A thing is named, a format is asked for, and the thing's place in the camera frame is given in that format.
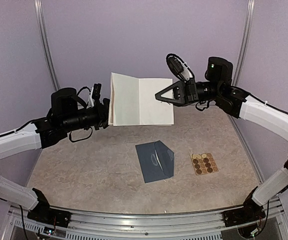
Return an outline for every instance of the white paper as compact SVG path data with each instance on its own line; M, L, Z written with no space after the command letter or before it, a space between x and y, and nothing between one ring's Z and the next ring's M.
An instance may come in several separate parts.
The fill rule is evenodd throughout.
M172 83L171 78L134 78L112 73L109 125L174 124L173 105L155 99L157 92ZM171 98L172 92L165 96Z

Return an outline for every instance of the marbled beige table surface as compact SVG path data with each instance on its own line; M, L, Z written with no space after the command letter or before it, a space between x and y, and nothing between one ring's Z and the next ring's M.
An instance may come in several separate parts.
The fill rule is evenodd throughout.
M258 184L226 114L176 107L173 126L112 127L85 141L67 138L42 151L29 187L51 205L85 211L163 214L242 204ZM73 138L88 132L76 131ZM135 145L161 140L174 153L174 176L144 183ZM219 172L196 175L191 154L212 153Z

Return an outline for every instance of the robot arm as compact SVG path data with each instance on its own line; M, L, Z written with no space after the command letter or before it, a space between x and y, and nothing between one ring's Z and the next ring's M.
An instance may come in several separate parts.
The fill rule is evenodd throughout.
M166 62L180 81L155 94L157 100L172 103L177 107L196 104L196 109L200 111L208 108L209 104L203 109L197 108L197 104L215 101L216 106L225 113L237 119L242 118L256 123L288 141L288 112L258 99L241 88L231 86L233 72L231 62L220 57L210 57L205 73L208 82L195 82L193 74L189 79L180 77L187 76L191 70L175 54L167 55ZM168 91L173 91L173 98L162 97ZM263 205L287 188L288 161L284 167L249 194L243 208L223 213L225 225L230 227L264 218L266 215Z
M55 145L67 137L72 142L70 133L77 129L88 130L94 127L108 127L109 100L100 98L100 84L95 84L86 104L78 97L74 88L62 88L51 96L51 109L46 117L29 121L24 126L0 134L0 159L14 154ZM29 210L28 218L46 224L67 227L70 213L49 207L44 194L33 188L22 187L0 176L0 199L23 206Z

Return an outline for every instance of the wall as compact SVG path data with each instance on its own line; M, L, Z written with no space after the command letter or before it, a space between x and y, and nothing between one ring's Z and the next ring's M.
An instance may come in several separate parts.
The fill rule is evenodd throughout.
M247 0L48 0L47 36L61 87L102 83L110 73L172 78L165 57L181 56L204 81L208 57L237 62Z
M256 1L239 86L288 111L288 1ZM253 123L237 123L267 179L287 160L288 143ZM281 200L288 217L288 191Z
M33 1L0 0L0 133L44 116L52 86ZM26 185L39 151L0 161L0 174ZM0 200L0 228L9 205Z

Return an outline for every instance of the lavender wall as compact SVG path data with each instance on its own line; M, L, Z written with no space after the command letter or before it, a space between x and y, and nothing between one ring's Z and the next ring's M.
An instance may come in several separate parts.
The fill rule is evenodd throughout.
M52 86L41 47L34 3L0 0L0 132L44 116ZM0 174L25 185L39 151L0 161ZM0 200L0 228L8 211Z
M239 86L288 111L288 1L256 1ZM283 166L286 141L249 122L239 120L238 126L265 178ZM288 217L288 191L281 200Z
M170 77L165 57L173 52L204 80L207 60L236 63L247 0L48 0L43 12L61 87L102 83L110 73Z

